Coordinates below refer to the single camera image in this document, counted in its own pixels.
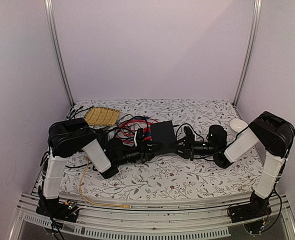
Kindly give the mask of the black network switch box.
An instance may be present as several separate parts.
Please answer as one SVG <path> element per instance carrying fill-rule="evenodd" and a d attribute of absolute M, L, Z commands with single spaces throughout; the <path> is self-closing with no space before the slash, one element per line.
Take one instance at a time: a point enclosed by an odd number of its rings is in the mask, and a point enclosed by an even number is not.
<path fill-rule="evenodd" d="M 164 147 L 169 147 L 176 140 L 171 120 L 153 123 L 150 126 L 150 130 L 151 140 L 156 143 L 162 143 Z"/>

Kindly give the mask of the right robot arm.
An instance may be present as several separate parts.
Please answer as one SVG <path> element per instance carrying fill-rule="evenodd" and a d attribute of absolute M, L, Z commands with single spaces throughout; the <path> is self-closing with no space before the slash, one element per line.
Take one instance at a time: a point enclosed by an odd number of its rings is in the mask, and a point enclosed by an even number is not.
<path fill-rule="evenodd" d="M 170 148 L 184 159 L 191 161 L 197 156 L 208 157 L 222 169 L 227 169 L 256 146 L 264 157 L 259 182 L 251 193 L 249 203 L 231 207 L 234 218 L 257 218 L 271 213 L 269 198 L 282 176 L 294 138 L 295 128 L 287 120 L 264 111 L 243 127 L 228 142 L 227 131 L 218 124 L 211 125 L 205 141 L 197 141 L 191 127 L 185 125 L 184 137 L 170 143 Z"/>

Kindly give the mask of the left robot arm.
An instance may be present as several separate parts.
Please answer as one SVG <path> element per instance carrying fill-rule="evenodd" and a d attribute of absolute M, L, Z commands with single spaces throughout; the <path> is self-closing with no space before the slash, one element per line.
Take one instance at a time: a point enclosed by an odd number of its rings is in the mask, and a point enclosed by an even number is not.
<path fill-rule="evenodd" d="M 48 130 L 49 156 L 45 160 L 45 174 L 42 177 L 41 193 L 45 197 L 42 208 L 51 217 L 62 213 L 62 206 L 54 199 L 59 197 L 59 187 L 68 159 L 78 151 L 83 151 L 87 159 L 104 179 L 119 172 L 118 167 L 129 163 L 150 161 L 164 144 L 144 140 L 138 130 L 134 134 L 134 146 L 125 146 L 121 139 L 112 138 L 101 147 L 98 136 L 84 118 L 60 121 Z"/>

